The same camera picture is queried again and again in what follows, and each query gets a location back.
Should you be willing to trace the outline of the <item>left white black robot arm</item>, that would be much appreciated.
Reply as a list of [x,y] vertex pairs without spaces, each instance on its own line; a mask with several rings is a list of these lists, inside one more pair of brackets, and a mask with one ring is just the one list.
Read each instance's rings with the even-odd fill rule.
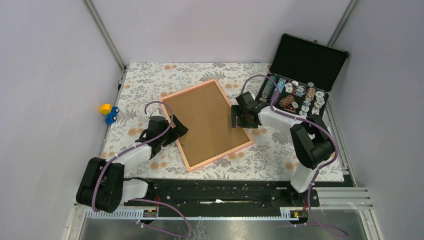
[[189,129],[175,115],[171,120],[155,115],[150,117],[134,145],[110,159],[91,158],[85,168],[76,193],[76,202],[91,207],[95,212],[114,212],[120,204],[137,199],[148,206],[155,200],[155,192],[148,180],[125,178],[142,162],[155,157],[163,147],[184,136]]

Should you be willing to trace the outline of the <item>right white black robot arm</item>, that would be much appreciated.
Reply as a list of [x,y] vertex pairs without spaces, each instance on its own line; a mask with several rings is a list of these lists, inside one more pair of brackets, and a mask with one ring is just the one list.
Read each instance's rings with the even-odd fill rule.
[[313,185],[319,171],[337,159],[339,147],[336,140],[318,115],[301,117],[291,114],[256,101],[249,92],[236,97],[236,102],[231,106],[231,128],[266,126],[290,133],[300,165],[290,180],[292,189],[287,191],[286,198],[293,206],[301,205],[307,199],[306,191]]

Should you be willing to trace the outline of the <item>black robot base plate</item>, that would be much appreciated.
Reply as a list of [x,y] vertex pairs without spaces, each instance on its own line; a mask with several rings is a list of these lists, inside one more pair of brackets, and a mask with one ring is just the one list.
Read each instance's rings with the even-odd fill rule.
[[288,181],[150,178],[146,198],[169,204],[186,217],[276,217],[279,207],[320,205],[316,190],[291,190]]

